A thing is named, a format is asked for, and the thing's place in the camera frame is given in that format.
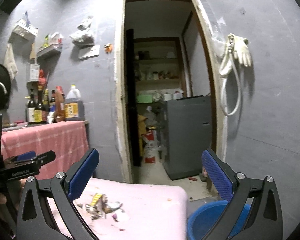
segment white hose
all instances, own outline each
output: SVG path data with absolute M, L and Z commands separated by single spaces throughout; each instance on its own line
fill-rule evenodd
M 226 77 L 224 80 L 223 80 L 223 83 L 222 83 L 222 88 L 221 88 L 221 109 L 222 109 L 222 112 L 226 115 L 226 116 L 231 116 L 231 115 L 234 115 L 235 112 L 237 112 L 239 106 L 240 106 L 240 103 L 241 103 L 241 85 L 240 85 L 240 79 L 239 79 L 239 75 L 238 75 L 238 71 L 237 71 L 237 68 L 235 67 L 235 64 L 234 64 L 234 59 L 233 59 L 233 50 L 229 49 L 229 57 L 230 57 L 230 61 L 231 61 L 231 65 L 232 65 L 232 69 L 234 71 L 234 76 L 235 76 L 235 79 L 237 81 L 237 88 L 238 88 L 238 98 L 237 98 L 237 103 L 235 105 L 235 108 L 233 109 L 233 111 L 231 113 L 227 113 L 226 111 L 226 102 L 225 102 L 225 93 L 226 93 L 226 84 L 227 84 L 227 81 L 228 81 L 228 77 Z

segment green box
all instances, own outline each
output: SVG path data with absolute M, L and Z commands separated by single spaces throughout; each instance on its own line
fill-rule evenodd
M 138 95 L 137 96 L 137 103 L 152 103 L 152 95 Z

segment blue bucket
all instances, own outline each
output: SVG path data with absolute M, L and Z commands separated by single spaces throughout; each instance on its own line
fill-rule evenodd
M 198 208 L 188 219 L 187 234 L 189 240 L 201 240 L 212 228 L 224 211 L 228 201 L 221 200 L 207 203 Z M 241 215 L 232 229 L 230 236 L 235 236 L 242 229 L 249 214 L 250 206 L 245 204 Z

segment table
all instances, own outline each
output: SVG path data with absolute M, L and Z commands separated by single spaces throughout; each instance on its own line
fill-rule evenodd
M 119 201 L 129 220 L 115 222 L 112 213 L 106 219 L 91 220 L 84 209 L 76 207 L 100 240 L 185 240 L 188 197 L 178 186 L 126 184 L 91 178 L 77 204 L 90 203 L 95 193 L 106 194 L 110 202 Z M 53 199 L 48 198 L 60 231 L 71 237 Z
M 88 150 L 85 121 L 68 121 L 2 132 L 1 153 L 4 159 L 29 151 L 37 155 L 54 151 L 56 159 L 40 169 L 37 179 L 52 178 L 81 159 Z

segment tiled floor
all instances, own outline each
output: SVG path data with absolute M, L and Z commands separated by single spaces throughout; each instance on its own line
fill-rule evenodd
M 188 194 L 190 201 L 211 196 L 206 188 L 207 183 L 202 182 L 199 176 L 195 176 L 198 179 L 197 181 L 191 181 L 188 178 L 170 180 L 160 162 L 142 163 L 141 167 L 137 168 L 135 172 L 138 173 L 139 184 L 180 186 Z

